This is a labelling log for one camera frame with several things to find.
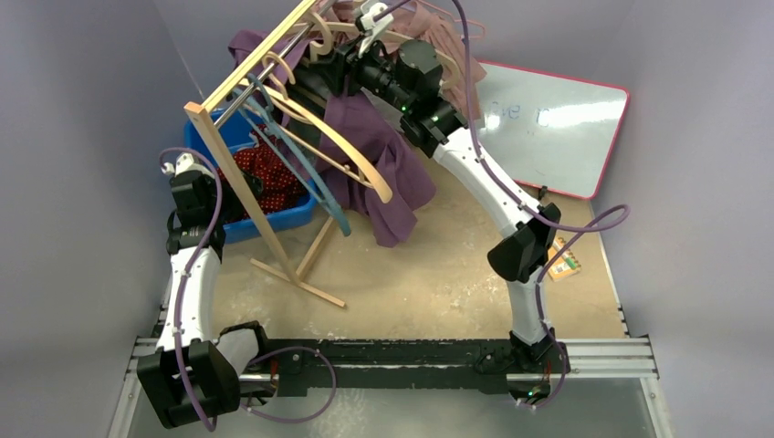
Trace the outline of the blue-grey plastic hanger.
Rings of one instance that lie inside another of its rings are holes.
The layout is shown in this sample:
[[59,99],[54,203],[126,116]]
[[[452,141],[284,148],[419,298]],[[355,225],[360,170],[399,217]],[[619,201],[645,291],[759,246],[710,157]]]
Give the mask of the blue-grey plastic hanger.
[[248,84],[255,86],[263,97],[263,103],[260,103],[258,98],[254,97],[254,91],[248,91],[246,101],[238,105],[238,112],[245,120],[248,119],[247,112],[250,111],[258,115],[263,121],[263,128],[260,128],[253,121],[248,122],[255,132],[254,137],[267,144],[269,149],[276,154],[289,172],[307,190],[309,196],[315,199],[337,223],[341,233],[344,236],[350,236],[350,221],[328,185],[323,182],[322,177],[315,169],[315,164],[303,151],[304,144],[274,118],[273,112],[275,108],[279,107],[271,95],[271,91],[274,89],[266,87],[254,74],[247,74],[246,79]]

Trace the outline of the purple shirt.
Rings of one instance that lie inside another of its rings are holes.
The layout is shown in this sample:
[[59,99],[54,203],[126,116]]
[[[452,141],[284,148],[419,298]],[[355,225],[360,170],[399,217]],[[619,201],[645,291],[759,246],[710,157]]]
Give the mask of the purple shirt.
[[[294,69],[296,84],[301,88],[300,92],[291,89],[288,95],[322,118],[357,148],[390,185],[392,199],[382,203],[375,191],[355,182],[315,154],[311,153],[309,158],[340,206],[370,220],[378,245],[395,247],[404,243],[417,224],[415,211],[427,205],[435,196],[434,182],[419,157],[364,93],[333,96],[324,83],[300,66],[299,61],[307,46],[307,42],[300,43],[286,57],[288,65]],[[343,162],[347,159],[315,127],[288,116],[282,118],[282,123],[335,160]]]

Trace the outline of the red polka dot skirt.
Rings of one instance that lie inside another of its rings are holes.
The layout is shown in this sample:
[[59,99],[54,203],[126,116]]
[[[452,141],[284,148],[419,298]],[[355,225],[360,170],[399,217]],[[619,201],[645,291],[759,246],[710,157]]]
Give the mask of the red polka dot skirt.
[[286,166],[273,149],[283,143],[270,133],[266,124],[252,129],[254,145],[232,154],[264,214],[291,208],[307,188]]

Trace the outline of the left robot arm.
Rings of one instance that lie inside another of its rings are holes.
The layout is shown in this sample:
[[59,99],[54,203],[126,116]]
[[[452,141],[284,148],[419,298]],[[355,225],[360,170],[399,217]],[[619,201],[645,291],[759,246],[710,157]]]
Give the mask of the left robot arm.
[[167,221],[169,310],[154,352],[139,358],[137,376],[161,425],[173,429],[235,411],[239,377],[271,364],[261,325],[248,322],[215,333],[211,324],[225,231],[213,223],[217,182],[200,164],[170,179],[175,208]]

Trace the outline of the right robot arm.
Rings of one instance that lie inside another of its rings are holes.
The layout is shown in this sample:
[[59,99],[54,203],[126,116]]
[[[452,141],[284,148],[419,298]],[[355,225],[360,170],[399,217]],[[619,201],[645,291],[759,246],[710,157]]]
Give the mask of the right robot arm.
[[399,110],[409,142],[464,185],[489,214],[502,236],[487,253],[493,271],[506,283],[513,315],[512,358],[533,371],[549,353],[568,354],[548,319],[542,284],[560,209],[541,205],[513,182],[485,151],[467,118],[441,93],[443,68],[434,47],[411,39],[389,56],[380,41],[364,53],[359,36],[309,63],[329,92],[352,96],[366,89]]

